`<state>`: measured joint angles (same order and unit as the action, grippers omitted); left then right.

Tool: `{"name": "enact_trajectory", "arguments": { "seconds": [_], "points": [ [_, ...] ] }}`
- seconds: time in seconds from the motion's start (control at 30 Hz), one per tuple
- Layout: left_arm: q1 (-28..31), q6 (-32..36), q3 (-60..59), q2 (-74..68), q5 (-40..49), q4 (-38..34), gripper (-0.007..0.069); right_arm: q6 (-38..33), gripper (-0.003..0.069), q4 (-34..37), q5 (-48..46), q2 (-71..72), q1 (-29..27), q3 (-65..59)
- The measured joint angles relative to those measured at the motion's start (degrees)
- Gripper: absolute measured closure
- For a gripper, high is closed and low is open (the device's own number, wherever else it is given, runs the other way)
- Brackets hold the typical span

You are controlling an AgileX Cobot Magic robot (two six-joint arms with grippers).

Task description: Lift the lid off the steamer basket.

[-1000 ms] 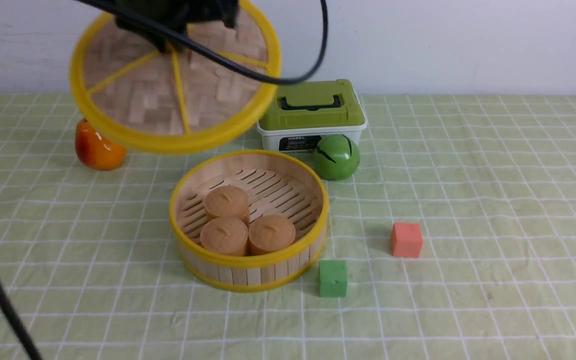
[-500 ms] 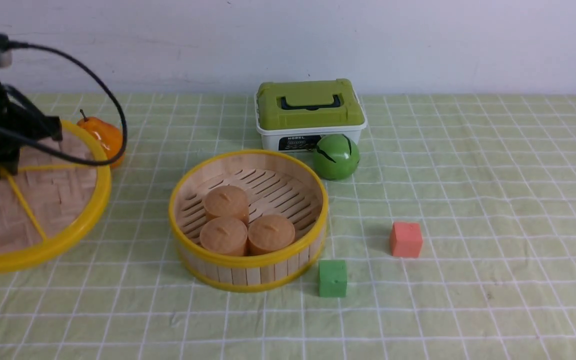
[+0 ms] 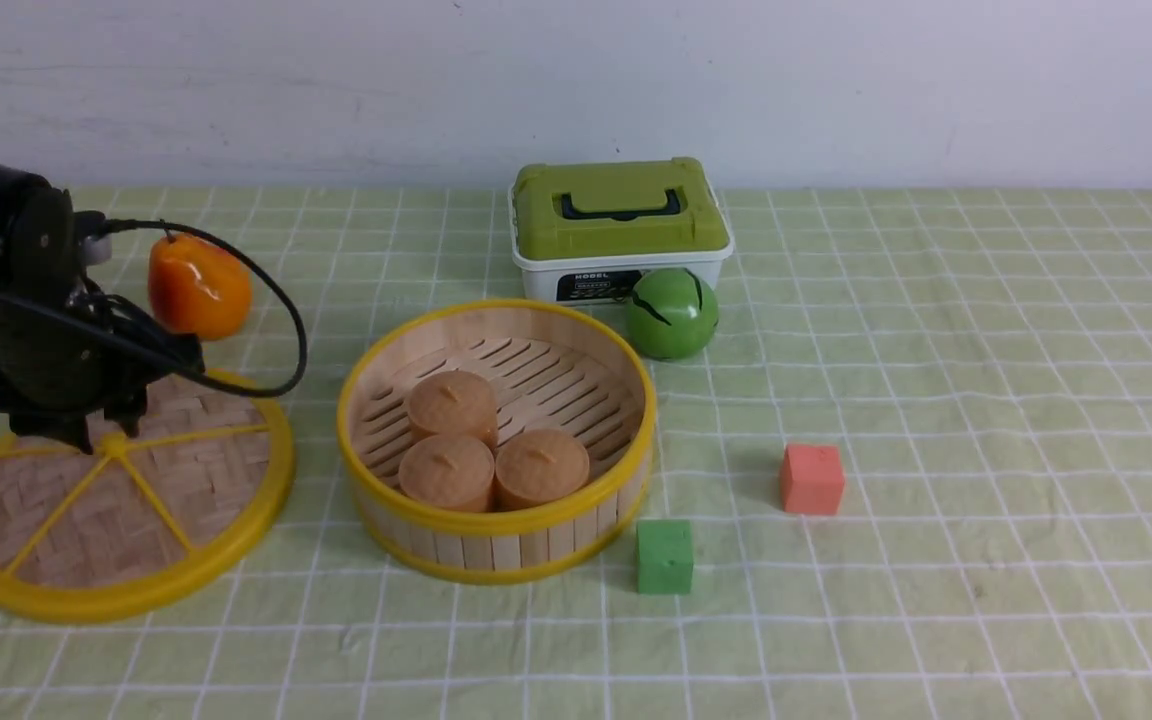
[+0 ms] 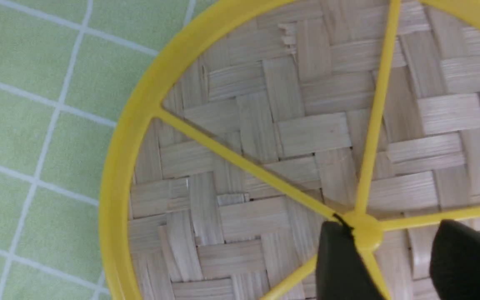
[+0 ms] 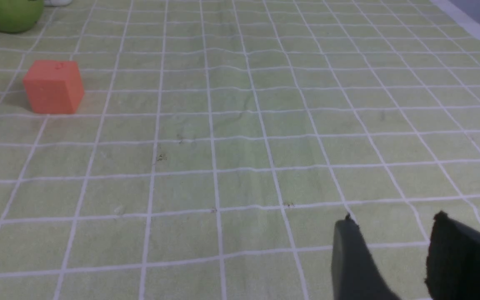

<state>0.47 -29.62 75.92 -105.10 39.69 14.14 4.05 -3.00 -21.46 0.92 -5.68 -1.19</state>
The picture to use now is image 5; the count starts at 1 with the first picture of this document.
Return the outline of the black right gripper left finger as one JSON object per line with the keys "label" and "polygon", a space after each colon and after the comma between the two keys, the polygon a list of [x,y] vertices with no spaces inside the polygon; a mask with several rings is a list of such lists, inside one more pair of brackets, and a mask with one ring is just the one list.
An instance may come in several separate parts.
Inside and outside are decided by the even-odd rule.
{"label": "black right gripper left finger", "polygon": [[335,223],[331,277],[335,300],[400,299],[385,283],[349,213]]}

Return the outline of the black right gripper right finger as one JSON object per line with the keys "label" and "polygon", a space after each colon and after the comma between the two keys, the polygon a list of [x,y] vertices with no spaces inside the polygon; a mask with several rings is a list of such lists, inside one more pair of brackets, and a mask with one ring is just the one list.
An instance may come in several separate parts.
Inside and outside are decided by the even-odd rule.
{"label": "black right gripper right finger", "polygon": [[433,300],[480,300],[480,232],[436,213],[425,270]]}

